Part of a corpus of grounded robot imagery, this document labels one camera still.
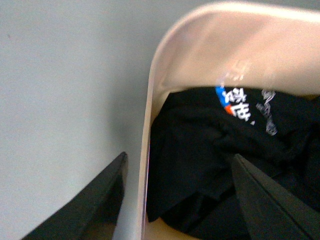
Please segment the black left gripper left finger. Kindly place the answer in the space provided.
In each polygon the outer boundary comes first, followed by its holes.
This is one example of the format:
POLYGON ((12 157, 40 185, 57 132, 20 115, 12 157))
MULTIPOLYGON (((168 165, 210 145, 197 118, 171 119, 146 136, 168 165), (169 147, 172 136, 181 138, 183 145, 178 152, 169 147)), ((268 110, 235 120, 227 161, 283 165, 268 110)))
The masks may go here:
POLYGON ((125 196, 128 155, 120 153, 25 240, 111 240, 125 196))

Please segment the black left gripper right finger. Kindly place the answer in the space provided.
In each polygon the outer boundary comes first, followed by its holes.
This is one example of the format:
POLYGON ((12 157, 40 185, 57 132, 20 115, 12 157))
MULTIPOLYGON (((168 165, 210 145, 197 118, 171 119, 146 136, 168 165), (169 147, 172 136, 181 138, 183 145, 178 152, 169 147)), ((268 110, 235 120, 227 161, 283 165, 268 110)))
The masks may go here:
POLYGON ((320 214, 239 154, 231 157, 236 196, 251 239, 318 240, 320 214))

